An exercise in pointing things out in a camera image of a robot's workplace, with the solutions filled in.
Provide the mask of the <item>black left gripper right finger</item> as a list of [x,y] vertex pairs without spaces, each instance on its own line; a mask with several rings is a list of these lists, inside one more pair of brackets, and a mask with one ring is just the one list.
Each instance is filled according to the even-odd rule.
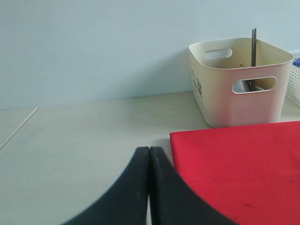
[[186,184],[161,147],[150,148],[149,197],[153,225],[236,224]]

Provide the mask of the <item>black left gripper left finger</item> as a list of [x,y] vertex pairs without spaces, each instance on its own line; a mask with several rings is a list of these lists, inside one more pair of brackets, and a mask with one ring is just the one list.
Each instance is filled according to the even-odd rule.
[[113,185],[66,225],[145,225],[148,204],[150,150],[135,149]]

